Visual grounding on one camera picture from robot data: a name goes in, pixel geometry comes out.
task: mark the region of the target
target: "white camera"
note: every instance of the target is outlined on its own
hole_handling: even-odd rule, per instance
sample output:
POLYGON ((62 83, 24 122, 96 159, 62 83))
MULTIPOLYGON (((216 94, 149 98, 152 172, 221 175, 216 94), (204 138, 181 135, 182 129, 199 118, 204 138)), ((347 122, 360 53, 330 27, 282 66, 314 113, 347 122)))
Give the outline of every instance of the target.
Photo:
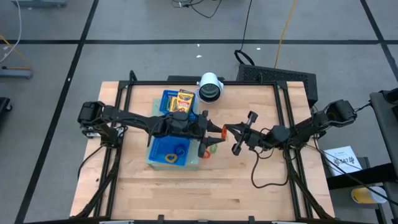
POLYGON ((224 90, 224 84, 218 81, 217 76, 211 72, 202 75, 197 85, 199 86, 197 95, 205 103, 216 101, 224 90))

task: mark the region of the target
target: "wheel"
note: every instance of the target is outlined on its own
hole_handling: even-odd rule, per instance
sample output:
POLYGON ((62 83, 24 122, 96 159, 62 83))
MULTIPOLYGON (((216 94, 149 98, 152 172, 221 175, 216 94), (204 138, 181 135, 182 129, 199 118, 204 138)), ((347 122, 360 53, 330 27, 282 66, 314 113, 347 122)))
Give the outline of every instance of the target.
POLYGON ((12 111, 12 106, 11 106, 11 104, 8 104, 8 105, 6 106, 6 111, 12 111))

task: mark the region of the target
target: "green object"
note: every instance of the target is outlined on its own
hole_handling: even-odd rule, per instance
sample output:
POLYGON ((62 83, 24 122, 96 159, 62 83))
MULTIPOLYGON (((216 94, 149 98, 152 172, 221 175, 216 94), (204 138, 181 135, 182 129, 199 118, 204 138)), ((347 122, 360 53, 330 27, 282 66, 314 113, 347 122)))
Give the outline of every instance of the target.
POLYGON ((214 154, 214 153, 216 153, 216 151, 217 151, 217 144, 210 146, 210 148, 209 148, 210 154, 214 154))

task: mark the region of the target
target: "black floor tape line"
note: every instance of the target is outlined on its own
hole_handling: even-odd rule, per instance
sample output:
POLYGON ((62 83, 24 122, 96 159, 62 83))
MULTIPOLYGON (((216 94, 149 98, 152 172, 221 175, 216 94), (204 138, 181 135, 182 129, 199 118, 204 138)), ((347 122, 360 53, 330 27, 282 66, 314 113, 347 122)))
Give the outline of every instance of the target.
POLYGON ((394 60, 393 56, 391 55, 390 49, 387 46, 387 44, 389 42, 391 44, 393 44, 393 43, 396 43, 397 41, 396 40, 388 40, 388 41, 384 40, 384 37, 381 34, 380 29, 376 24, 376 21, 374 20, 374 17, 372 15, 372 12, 371 12, 366 0, 361 0, 361 4, 362 4, 363 9, 365 10, 365 13, 366 13, 368 19, 369 19, 369 22, 372 25, 372 28, 374 30, 374 33, 376 34, 377 39, 380 41, 381 48, 383 49, 384 55, 387 58, 388 64, 390 65, 394 76, 398 80, 398 67, 397 67, 396 61, 394 60))
MULTIPOLYGON (((15 44, 17 40, 8 40, 15 44)), ((388 44, 398 44, 398 40, 386 40, 388 44)), ((20 40, 18 44, 79 44, 80 40, 20 40)), ((151 45, 151 44, 241 44, 241 39, 175 39, 175 40, 85 40, 84 44, 151 45)), ((283 40, 283 44, 308 45, 375 45, 380 40, 283 40)), ((244 44, 279 44, 279 40, 251 39, 244 44)))
POLYGON ((91 22, 94 17, 95 10, 97 8, 99 0, 94 0, 93 5, 90 9, 90 13, 88 14, 88 18, 85 24, 85 27, 83 29, 83 33, 81 34, 79 44, 77 46, 75 55, 73 56, 72 63, 70 65, 68 75, 65 79, 65 83, 63 84, 63 88, 60 94, 60 98, 58 99, 57 106, 55 107, 54 115, 51 119, 50 127, 49 130, 47 131, 47 134, 44 139, 44 143, 42 146, 42 149, 40 150, 39 158, 37 159, 35 168, 33 170, 32 176, 30 177, 29 184, 27 186, 24 199, 22 200, 21 206, 19 207, 19 211, 15 220, 16 224, 23 223, 27 214, 27 211, 29 209, 30 201, 32 200, 33 194, 36 189, 37 182, 39 181, 39 176, 42 171, 43 165, 45 158, 47 157, 47 153, 49 152, 50 144, 52 141, 52 138, 54 136, 55 128, 57 127, 58 121, 60 119, 61 111, 63 108, 63 105, 65 103, 65 100, 67 98, 67 93, 70 87, 70 84, 72 82, 73 75, 75 73, 77 64, 79 62, 81 50, 84 46, 84 40, 87 38, 87 33, 88 30, 90 29, 91 22))

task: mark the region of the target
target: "white paper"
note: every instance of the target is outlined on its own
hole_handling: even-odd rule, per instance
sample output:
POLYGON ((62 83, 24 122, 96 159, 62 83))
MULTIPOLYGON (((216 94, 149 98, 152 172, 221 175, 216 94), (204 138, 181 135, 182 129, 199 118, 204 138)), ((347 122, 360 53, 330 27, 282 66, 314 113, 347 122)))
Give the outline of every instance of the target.
MULTIPOLYGON (((323 151, 326 158, 336 164, 340 169, 347 173, 356 172, 362 170, 361 164, 359 164, 358 159, 351 146, 340 147, 336 149, 328 149, 323 151)), ((330 171, 334 176, 343 174, 339 169, 337 169, 333 164, 327 161, 330 171)))

